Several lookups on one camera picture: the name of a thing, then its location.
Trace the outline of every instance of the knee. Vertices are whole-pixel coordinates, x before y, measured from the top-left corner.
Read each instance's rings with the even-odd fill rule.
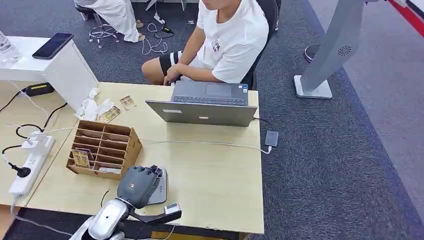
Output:
[[[164,79],[158,76],[157,69],[155,68],[155,61],[151,59],[141,65],[141,72],[151,84],[160,85],[164,82]]]

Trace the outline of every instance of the black shorts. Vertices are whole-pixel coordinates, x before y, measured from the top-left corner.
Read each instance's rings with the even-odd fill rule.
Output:
[[[162,55],[159,57],[160,67],[162,68],[163,75],[167,75],[168,69],[172,65],[175,65],[180,60],[181,55],[183,54],[182,51],[176,51],[171,52],[170,54]]]

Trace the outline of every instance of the office chair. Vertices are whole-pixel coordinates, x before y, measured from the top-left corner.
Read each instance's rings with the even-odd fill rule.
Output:
[[[119,43],[119,39],[116,36],[116,33],[118,33],[113,27],[111,27],[109,24],[103,24],[102,20],[100,19],[99,15],[91,8],[82,7],[80,5],[75,4],[75,8],[78,12],[88,15],[93,15],[95,22],[98,24],[98,26],[94,27],[90,30],[88,33],[89,41],[93,42],[93,39],[97,40],[97,47],[101,49],[103,47],[102,44],[100,44],[100,39],[104,39],[107,37],[114,37],[115,43]]]
[[[243,80],[241,81],[242,84],[248,85],[249,90],[257,89],[257,78],[256,78],[255,69],[256,69],[256,66],[258,65],[259,60],[261,59],[262,53],[264,52],[265,48],[270,42],[271,37],[276,31],[276,24],[277,24],[277,18],[278,18],[278,8],[277,8],[276,0],[256,0],[256,1],[259,4],[259,6],[262,8],[263,13],[265,14],[266,21],[268,22],[268,25],[269,25],[269,32],[268,32],[268,38],[266,40],[265,47],[259,53],[253,65],[247,72],[246,76],[244,76]]]

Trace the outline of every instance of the hand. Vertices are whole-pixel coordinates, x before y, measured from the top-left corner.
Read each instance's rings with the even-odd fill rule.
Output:
[[[171,66],[168,71],[166,71],[166,76],[163,79],[163,85],[168,85],[168,83],[172,83],[180,76],[180,73],[178,71],[179,63]]]

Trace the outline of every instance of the laptop keyboard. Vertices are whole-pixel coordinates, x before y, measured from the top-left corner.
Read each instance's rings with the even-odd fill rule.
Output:
[[[246,106],[245,99],[223,99],[214,97],[198,97],[198,96],[175,96],[174,102],[193,103],[193,104],[214,104],[214,105],[233,105]]]

